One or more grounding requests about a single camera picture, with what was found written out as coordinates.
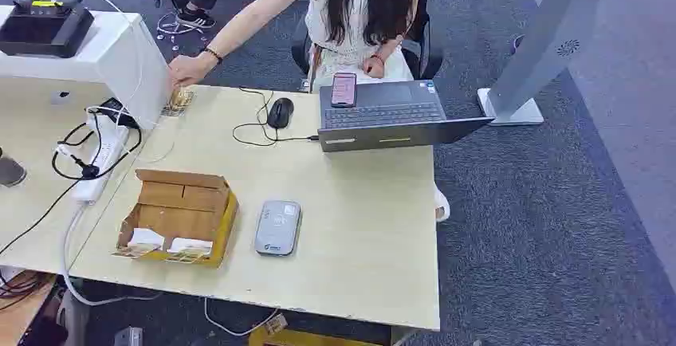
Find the person's right hand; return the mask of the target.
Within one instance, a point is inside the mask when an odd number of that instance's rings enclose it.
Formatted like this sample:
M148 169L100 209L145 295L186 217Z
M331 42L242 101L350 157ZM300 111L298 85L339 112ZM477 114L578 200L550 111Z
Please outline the person's right hand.
M196 57L179 55L168 65L172 86L178 88L195 85L202 81L217 64L217 57L208 52L202 52Z

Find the person's left hand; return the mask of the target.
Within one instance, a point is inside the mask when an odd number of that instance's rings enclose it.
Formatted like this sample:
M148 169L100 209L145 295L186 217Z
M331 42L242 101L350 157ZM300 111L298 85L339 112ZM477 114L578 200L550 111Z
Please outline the person's left hand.
M372 78L382 79L385 73L385 62L377 55L371 55L363 62L363 71Z

